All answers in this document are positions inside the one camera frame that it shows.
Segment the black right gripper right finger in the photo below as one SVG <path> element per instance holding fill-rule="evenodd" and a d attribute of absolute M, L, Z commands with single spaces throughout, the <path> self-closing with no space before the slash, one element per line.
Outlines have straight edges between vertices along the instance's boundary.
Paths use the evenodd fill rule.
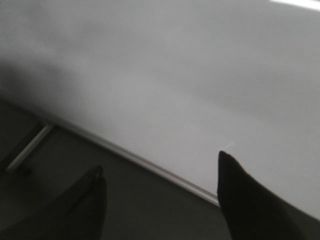
<path fill-rule="evenodd" d="M 260 184 L 230 154 L 218 154 L 217 198 L 233 240 L 318 240 L 320 221 Z"/>

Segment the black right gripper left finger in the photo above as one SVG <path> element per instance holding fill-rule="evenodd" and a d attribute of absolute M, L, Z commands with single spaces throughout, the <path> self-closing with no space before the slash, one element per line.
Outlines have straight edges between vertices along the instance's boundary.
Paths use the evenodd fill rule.
<path fill-rule="evenodd" d="M 107 209 L 101 166 L 93 167 L 52 203 L 2 230 L 2 240 L 99 240 Z"/>

